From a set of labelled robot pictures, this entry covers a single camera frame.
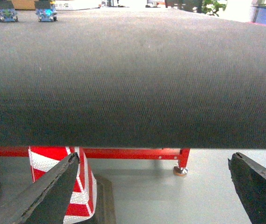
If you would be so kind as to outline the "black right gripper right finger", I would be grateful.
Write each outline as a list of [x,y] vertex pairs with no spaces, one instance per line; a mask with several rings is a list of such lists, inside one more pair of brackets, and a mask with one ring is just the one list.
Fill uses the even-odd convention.
[[245,154],[228,159],[235,191],[252,224],[266,224],[266,168]]

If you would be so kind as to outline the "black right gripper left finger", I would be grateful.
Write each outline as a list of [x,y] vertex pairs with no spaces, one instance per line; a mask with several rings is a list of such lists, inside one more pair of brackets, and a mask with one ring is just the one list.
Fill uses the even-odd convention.
[[0,224],[62,224],[80,159],[71,153],[16,198],[0,205]]

